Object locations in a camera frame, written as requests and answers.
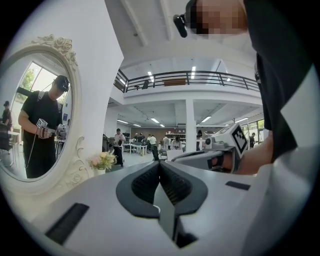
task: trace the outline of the black cap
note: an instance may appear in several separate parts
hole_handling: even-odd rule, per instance
[[[54,83],[58,89],[62,92],[67,92],[69,90],[69,80],[64,75],[58,75],[54,80]]]

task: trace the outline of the brown wall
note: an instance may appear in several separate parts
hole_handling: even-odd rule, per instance
[[[131,128],[131,139],[133,139],[135,137],[135,134],[137,133],[138,136],[140,133],[143,133],[143,135],[147,138],[148,135],[154,135],[154,137],[156,138],[157,142],[162,142],[162,139],[166,136],[167,132],[171,132],[173,134],[177,134],[178,131],[181,131],[182,134],[186,133],[186,129],[185,128],[178,128],[178,129],[160,129],[160,128]]]

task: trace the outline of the carved floral ornament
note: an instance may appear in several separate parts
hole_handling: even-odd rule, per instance
[[[78,66],[76,60],[76,53],[72,50],[72,40],[69,38],[58,37],[55,39],[53,34],[47,36],[38,36],[38,40],[33,40],[33,44],[46,45],[57,49],[61,54],[63,54],[70,64],[70,66],[75,69]]]

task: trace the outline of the balcony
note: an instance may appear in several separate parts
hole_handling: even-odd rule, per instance
[[[119,69],[114,80],[114,86],[123,93],[146,89],[151,90],[155,87],[188,85],[235,87],[244,90],[260,92],[258,83],[253,79],[229,73],[204,70],[173,71],[128,79],[126,75]]]

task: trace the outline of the flower bouquet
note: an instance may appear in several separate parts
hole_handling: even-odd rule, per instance
[[[110,152],[102,152],[88,159],[89,165],[95,170],[106,172],[106,169],[110,170],[115,162],[116,156]]]

